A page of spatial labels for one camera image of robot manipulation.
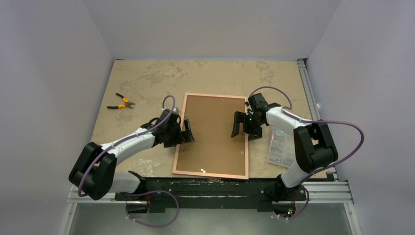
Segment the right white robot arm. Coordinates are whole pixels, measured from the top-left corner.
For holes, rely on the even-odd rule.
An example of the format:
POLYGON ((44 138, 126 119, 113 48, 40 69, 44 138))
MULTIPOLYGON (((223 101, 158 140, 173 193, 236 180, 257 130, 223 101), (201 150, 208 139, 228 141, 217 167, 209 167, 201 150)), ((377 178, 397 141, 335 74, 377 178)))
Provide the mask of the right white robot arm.
POLYGON ((262 126, 272 126, 283 130, 294 139, 295 162, 278 176, 280 183, 275 185, 276 196, 287 199, 294 193, 294 187, 313 173, 337 161, 338 151, 326 123, 316 123, 294 115, 277 103, 268 103, 261 93, 248 97, 245 112, 234 113, 231 137, 240 131, 249 140, 262 138, 262 126))

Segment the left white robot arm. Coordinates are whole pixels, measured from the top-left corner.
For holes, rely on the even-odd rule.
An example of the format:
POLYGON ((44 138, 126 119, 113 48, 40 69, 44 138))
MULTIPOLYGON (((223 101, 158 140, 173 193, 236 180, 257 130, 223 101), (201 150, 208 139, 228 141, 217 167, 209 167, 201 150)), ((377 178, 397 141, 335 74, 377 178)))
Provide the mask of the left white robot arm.
POLYGON ((146 194, 145 179, 129 171, 116 173, 116 167, 135 154, 159 144, 165 148, 194 142, 189 119, 170 109, 164 109, 160 117, 143 124, 133 133, 105 144, 90 142, 81 151, 69 173, 69 181, 78 187, 80 197, 99 200, 109 192, 126 193, 133 200, 146 194))

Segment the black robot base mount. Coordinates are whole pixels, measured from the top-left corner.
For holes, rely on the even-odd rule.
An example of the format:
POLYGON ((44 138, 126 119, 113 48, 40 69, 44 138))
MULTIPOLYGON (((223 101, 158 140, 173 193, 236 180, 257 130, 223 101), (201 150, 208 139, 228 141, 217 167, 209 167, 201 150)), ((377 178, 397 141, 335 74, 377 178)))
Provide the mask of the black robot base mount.
POLYGON ((143 201, 150 213, 181 209, 249 209, 274 212, 278 202, 294 205, 307 197, 303 186, 286 188, 280 177, 237 179, 141 178, 133 193, 118 192, 115 200, 143 201))

